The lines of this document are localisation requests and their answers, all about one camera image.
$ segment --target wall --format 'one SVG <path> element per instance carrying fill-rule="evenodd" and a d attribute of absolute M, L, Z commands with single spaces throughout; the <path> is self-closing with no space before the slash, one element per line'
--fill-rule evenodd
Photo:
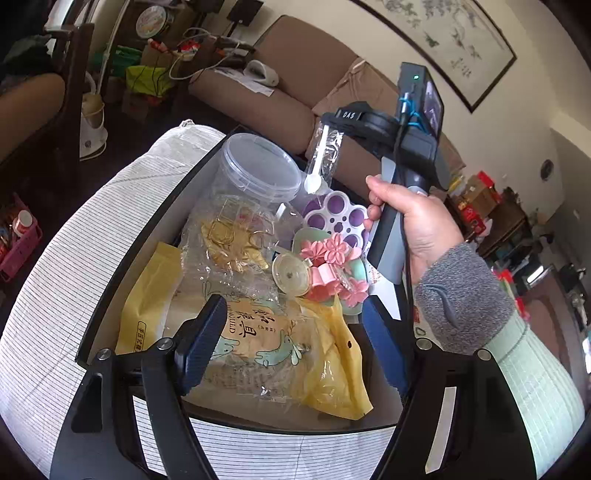
<path fill-rule="evenodd" d="M 506 0 L 546 67 L 560 109 L 591 129 L 591 70 L 569 34 L 540 0 Z"/>
<path fill-rule="evenodd" d="M 223 18 L 207 24 L 212 31 L 228 26 L 224 12 L 232 2 L 225 3 Z M 553 85 L 508 4 L 502 0 L 480 3 L 503 30 L 518 60 L 474 114 L 431 69 L 446 107 L 443 129 L 464 158 L 468 173 L 486 170 L 499 187 L 515 189 L 526 210 L 539 207 L 551 216 L 563 200 L 560 169 L 548 182 L 541 181 L 539 169 L 546 158 L 556 160 L 548 127 L 557 111 Z M 254 41 L 279 15 L 287 14 L 338 38 L 393 81 L 402 61 L 426 63 L 396 33 L 349 0 L 266 0 L 261 14 L 250 27 L 239 27 L 235 36 Z"/>
<path fill-rule="evenodd" d="M 92 34 L 89 59 L 92 59 L 95 52 L 102 50 L 107 45 L 124 2 L 125 0 L 98 0 L 95 14 L 92 17 L 95 31 Z"/>
<path fill-rule="evenodd" d="M 591 268 L 591 160 L 575 144 L 554 132 L 560 156 L 565 201 L 550 219 L 548 226 L 556 240 L 577 267 Z M 591 272 L 583 279 L 591 291 Z"/>

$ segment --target hand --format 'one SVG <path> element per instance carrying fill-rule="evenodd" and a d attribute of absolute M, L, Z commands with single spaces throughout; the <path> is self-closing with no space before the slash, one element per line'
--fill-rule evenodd
<path fill-rule="evenodd" d="M 450 248 L 464 241 L 460 229 L 441 200 L 425 197 L 405 187 L 387 183 L 378 177 L 368 176 L 365 181 L 370 189 L 369 219 L 365 228 L 371 230 L 379 219 L 384 202 L 404 214 L 404 231 L 410 249 L 411 276 L 418 283 L 431 265 Z"/>

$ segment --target gray sleeve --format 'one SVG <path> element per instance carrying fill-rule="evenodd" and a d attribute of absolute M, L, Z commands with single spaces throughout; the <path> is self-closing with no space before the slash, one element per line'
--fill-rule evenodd
<path fill-rule="evenodd" d="M 484 260 L 460 244 L 423 275 L 415 298 L 444 350 L 471 355 L 501 331 L 515 304 Z"/>

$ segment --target mint green sleeve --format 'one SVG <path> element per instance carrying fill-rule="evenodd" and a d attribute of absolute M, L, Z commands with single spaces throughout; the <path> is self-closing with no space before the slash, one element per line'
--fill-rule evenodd
<path fill-rule="evenodd" d="M 517 402 L 539 478 L 582 425 L 583 401 L 562 364 L 517 311 L 485 348 L 495 357 Z"/>

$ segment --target framed painting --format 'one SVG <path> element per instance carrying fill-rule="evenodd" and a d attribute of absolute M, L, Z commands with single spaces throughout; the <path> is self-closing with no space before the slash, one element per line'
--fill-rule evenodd
<path fill-rule="evenodd" d="M 473 112 L 517 56 L 475 0 L 350 0 L 409 42 Z"/>

